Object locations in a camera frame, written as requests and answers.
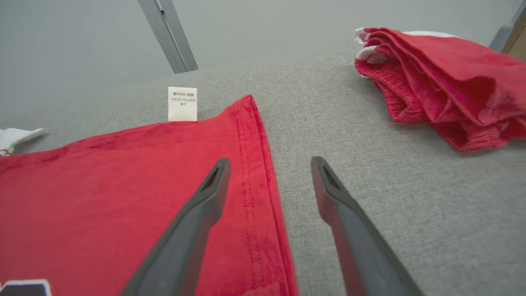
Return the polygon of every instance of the white fabric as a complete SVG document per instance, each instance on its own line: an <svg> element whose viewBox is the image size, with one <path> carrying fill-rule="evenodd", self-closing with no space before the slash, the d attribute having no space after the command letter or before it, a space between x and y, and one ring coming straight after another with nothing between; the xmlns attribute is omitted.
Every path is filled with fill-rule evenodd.
<svg viewBox="0 0 526 296"><path fill-rule="evenodd" d="M0 130L0 156L13 154L15 146L40 136L44 129L24 131L19 129Z"/></svg>

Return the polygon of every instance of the gray wall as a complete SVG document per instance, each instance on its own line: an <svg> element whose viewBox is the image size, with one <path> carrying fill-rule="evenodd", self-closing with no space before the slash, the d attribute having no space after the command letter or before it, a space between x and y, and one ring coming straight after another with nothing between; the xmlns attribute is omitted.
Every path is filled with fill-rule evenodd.
<svg viewBox="0 0 526 296"><path fill-rule="evenodd" d="M330 52L359 27L441 31L489 46L522 0L174 0L199 68Z"/></svg>
<svg viewBox="0 0 526 296"><path fill-rule="evenodd" d="M136 0L0 0L0 120L170 74Z"/></svg>

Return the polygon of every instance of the red t-shirt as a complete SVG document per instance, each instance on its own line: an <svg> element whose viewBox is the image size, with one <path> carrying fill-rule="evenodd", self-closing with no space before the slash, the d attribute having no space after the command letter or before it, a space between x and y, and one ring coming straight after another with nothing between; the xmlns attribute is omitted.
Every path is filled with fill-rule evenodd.
<svg viewBox="0 0 526 296"><path fill-rule="evenodd" d="M231 161L197 295L296 295L292 257L252 96L201 122L94 136L0 157L0 284L53 296L119 295L215 162Z"/></svg>

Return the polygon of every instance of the wooden panel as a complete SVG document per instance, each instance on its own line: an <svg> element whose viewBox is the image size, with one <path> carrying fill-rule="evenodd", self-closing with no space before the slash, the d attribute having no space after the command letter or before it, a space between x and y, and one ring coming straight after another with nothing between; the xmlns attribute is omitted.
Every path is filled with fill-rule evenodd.
<svg viewBox="0 0 526 296"><path fill-rule="evenodd" d="M511 50L511 47L515 44L515 41L517 38L519 38L519 35L521 34L522 30L524 29L524 26L526 26L526 9L524 9L515 22L515 28L511 32L510 37L508 38L508 41L506 41L506 44L504 45L504 48L502 49L502 53L509 53Z"/></svg>
<svg viewBox="0 0 526 296"><path fill-rule="evenodd" d="M522 32L519 35L519 38L513 43L508 54L518 60L526 62L526 26L522 27Z"/></svg>

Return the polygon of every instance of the white trim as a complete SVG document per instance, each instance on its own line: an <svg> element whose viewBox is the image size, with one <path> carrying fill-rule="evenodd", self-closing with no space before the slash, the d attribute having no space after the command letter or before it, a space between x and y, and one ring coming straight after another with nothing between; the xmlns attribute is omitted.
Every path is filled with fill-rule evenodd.
<svg viewBox="0 0 526 296"><path fill-rule="evenodd" d="M7 287L8 285L36 285L41 284L44 286L44 290L46 291L46 296L52 296L51 295L51 286L49 285L49 282L47 280L14 280L14 281L7 281L1 288L0 292Z"/></svg>

